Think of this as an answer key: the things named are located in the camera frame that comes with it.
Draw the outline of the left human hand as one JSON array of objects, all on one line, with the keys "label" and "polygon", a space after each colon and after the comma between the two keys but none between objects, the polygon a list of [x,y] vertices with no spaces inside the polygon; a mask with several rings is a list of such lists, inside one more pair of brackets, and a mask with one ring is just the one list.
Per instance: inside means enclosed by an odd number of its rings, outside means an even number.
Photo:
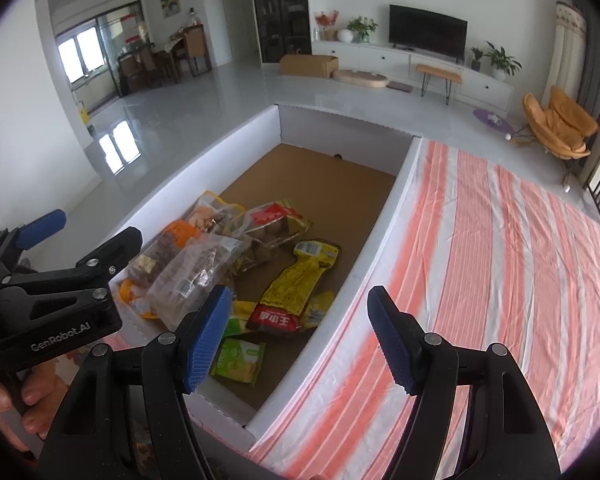
[{"label": "left human hand", "polygon": [[[41,439],[46,438],[67,392],[66,384],[56,373],[56,367],[56,360],[38,364],[32,368],[21,387],[20,398],[27,407],[21,416],[21,426],[27,434]],[[0,430],[18,452],[30,452],[30,448],[5,422],[4,415],[13,409],[12,396],[0,383]]]}]

